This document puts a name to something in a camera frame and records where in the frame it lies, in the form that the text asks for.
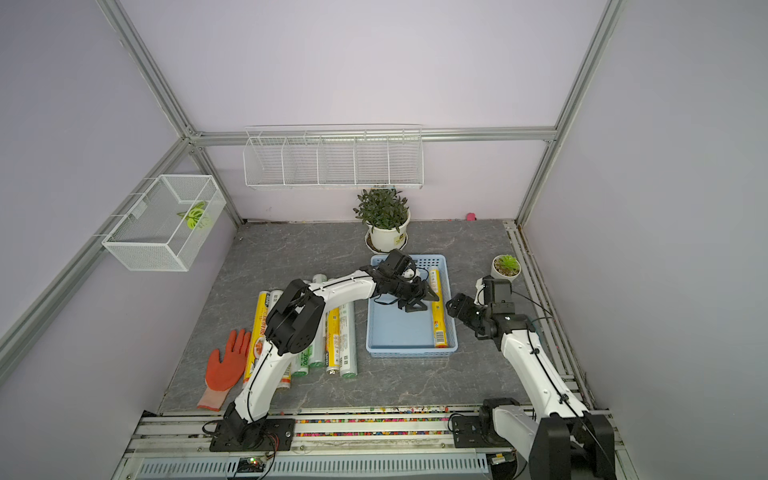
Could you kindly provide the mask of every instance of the green leafy plant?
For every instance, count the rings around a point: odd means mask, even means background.
[[[512,255],[501,255],[493,262],[493,266],[504,276],[515,276],[520,273],[520,263]]]
[[[190,208],[189,213],[181,212],[177,215],[187,221],[187,227],[189,227],[190,230],[194,230],[198,223],[200,223],[200,227],[208,226],[209,218],[204,217],[203,214],[205,214],[205,202],[200,202],[194,207]]]
[[[357,196],[360,205],[352,210],[363,223],[383,230],[395,228],[399,232],[400,226],[408,220],[408,199],[401,198],[401,193],[394,188],[363,190],[362,195]]]

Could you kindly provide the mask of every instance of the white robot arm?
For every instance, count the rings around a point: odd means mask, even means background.
[[[424,300],[438,299],[416,273],[413,260],[398,250],[376,267],[364,266],[338,279],[310,284],[292,281],[266,319],[262,355],[243,391],[228,405],[214,432],[211,451],[271,449],[265,437],[280,420],[266,424],[270,401],[286,367],[319,331],[323,314],[382,293],[394,295],[406,312],[426,310]],[[460,293],[445,305],[448,314],[474,330],[478,339],[495,342],[520,377],[538,415],[538,421],[531,419],[514,399],[487,399],[479,419],[473,420],[487,444],[474,446],[513,445],[528,461],[533,480],[571,478],[571,460],[580,456],[593,474],[582,478],[615,478],[613,428],[603,415],[591,415],[565,385],[543,353],[531,320],[515,315],[511,293],[508,280],[487,276],[478,282],[474,299]],[[287,428],[293,425],[292,420],[284,422]]]
[[[323,315],[345,303],[370,298],[376,291],[376,282],[373,277],[362,270],[357,270],[342,278],[331,279],[323,283],[310,283],[307,286],[310,292],[323,300],[325,305]],[[262,355],[254,366],[254,374],[235,399],[235,409],[240,413],[240,417],[254,422],[266,416],[270,409],[272,396],[280,384],[280,379],[283,378],[283,373],[296,355],[298,353],[291,352],[280,355],[274,343],[269,340],[265,343]]]
[[[532,480],[565,480],[576,471],[579,478],[615,479],[613,427],[604,415],[589,413],[565,385],[533,322],[515,314],[510,281],[487,276],[477,287],[474,301],[460,293],[446,303],[446,311],[478,339],[494,341],[518,374],[538,421],[514,399],[486,399],[477,420],[465,419],[462,428],[482,433],[473,440],[477,447],[509,442],[528,462]],[[455,440],[457,435],[462,433],[454,425]],[[519,462],[518,472],[522,468]]]
[[[280,424],[277,420],[266,424],[272,396],[291,360],[317,335],[325,313],[353,300],[384,293],[396,297],[398,308],[406,312],[427,310],[423,302],[437,301],[438,297],[416,270],[411,257],[393,250],[379,265],[362,266],[337,279],[309,284],[291,281],[266,318],[262,354],[243,391],[228,405],[218,423],[211,451],[261,449],[269,428]]]

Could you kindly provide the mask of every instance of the orange glove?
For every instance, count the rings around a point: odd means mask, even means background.
[[[197,403],[197,408],[215,412],[221,410],[224,400],[227,399],[227,393],[245,372],[249,345],[250,333],[245,329],[240,333],[232,330],[227,340],[227,348],[224,350],[224,360],[219,361],[219,349],[210,353],[208,368],[205,371],[205,384],[208,388]]]

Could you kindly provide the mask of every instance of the potted plant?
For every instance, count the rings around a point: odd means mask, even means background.
[[[499,255],[491,264],[491,276],[500,280],[513,280],[520,275],[520,263],[512,255]]]
[[[407,198],[400,197],[394,188],[363,190],[357,196],[356,218],[368,225],[366,243],[371,250],[388,253],[403,248],[408,241],[406,228],[411,222]]]

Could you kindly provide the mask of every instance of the wire shelf basket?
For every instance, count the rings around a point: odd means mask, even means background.
[[[254,190],[424,185],[420,126],[328,127],[247,128],[246,185]]]
[[[129,270],[187,272],[226,204],[210,175],[160,175],[101,243]]]

